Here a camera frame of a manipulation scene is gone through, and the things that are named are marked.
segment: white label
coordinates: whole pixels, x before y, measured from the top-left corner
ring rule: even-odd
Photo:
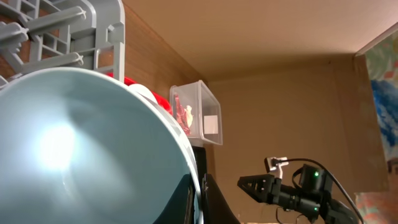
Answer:
[[[205,116],[205,134],[218,134],[218,116]]]

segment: ceiling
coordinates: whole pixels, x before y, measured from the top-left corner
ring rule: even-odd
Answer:
[[[124,3],[207,80],[352,54],[398,21],[396,0]]]

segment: red object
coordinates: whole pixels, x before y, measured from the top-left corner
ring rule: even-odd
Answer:
[[[181,128],[184,130],[186,135],[191,134],[189,130],[188,122],[187,122],[187,112],[184,110],[180,103],[180,98],[177,94],[174,94],[175,107],[177,108],[177,117],[176,120],[180,124]]]
[[[109,77],[113,77],[113,73],[107,73],[106,74]],[[128,77],[124,77],[124,84],[126,84],[127,86],[132,85],[132,84],[136,84],[137,82],[134,81],[132,78],[128,78]],[[170,106],[170,103],[163,97],[161,97],[159,94],[151,91],[152,94],[155,96],[155,99],[157,101],[157,103],[163,107],[167,112],[169,112],[171,115],[173,115],[173,110],[172,107]]]

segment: transparent box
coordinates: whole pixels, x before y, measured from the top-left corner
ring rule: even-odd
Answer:
[[[177,119],[178,96],[181,107],[185,112],[190,110],[192,124],[187,134],[193,145],[200,143],[223,144],[223,128],[221,125],[221,106],[203,81],[172,86],[170,89],[170,104],[173,116]]]

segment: dish rack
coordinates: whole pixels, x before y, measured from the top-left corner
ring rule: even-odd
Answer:
[[[124,80],[125,15],[122,0],[0,1],[0,55],[15,75],[0,74],[0,89],[25,74],[52,67],[113,73]],[[19,52],[30,41],[29,61]],[[112,64],[102,65],[105,55]]]

